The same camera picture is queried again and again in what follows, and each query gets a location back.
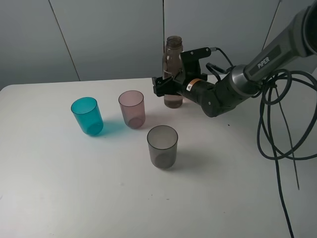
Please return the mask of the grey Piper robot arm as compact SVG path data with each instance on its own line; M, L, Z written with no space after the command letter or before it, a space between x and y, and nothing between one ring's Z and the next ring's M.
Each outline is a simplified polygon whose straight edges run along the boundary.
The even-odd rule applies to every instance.
M295 58L317 53L317 4L314 2L297 13L290 24L248 65L231 66L223 79L208 82L201 73L199 60L216 48L199 48L180 54L182 69L176 76L154 77L153 90L158 97L182 95L201 106L208 117L233 110L254 96L273 72Z

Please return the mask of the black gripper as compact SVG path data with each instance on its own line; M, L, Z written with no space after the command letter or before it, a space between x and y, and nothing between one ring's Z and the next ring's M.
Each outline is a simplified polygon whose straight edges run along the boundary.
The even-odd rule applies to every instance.
M156 96L181 95L196 104L201 104L203 94L214 88L214 84L208 82L206 74L185 75L179 73L166 79L152 77L153 92Z

